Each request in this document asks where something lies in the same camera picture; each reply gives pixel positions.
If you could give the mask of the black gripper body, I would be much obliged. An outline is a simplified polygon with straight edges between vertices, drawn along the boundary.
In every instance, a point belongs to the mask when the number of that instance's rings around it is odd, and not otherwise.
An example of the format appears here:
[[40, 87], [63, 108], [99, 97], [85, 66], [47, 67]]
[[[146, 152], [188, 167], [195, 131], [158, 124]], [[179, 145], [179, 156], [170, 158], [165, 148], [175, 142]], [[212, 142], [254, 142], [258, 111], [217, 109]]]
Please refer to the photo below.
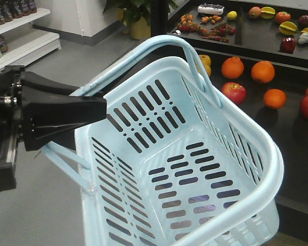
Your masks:
[[0, 70], [0, 192], [16, 188], [23, 71], [21, 66]]

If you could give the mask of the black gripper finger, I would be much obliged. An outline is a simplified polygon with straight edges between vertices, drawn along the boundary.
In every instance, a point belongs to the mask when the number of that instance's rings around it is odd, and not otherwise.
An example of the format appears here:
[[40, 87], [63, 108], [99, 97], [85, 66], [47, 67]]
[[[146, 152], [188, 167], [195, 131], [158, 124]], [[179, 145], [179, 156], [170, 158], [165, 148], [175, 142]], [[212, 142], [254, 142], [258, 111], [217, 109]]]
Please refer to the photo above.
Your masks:
[[79, 96], [71, 96], [77, 87], [59, 83], [34, 72], [21, 72], [21, 102], [79, 102]]
[[107, 102], [92, 96], [31, 96], [22, 100], [23, 138], [27, 151], [58, 136], [106, 118]]

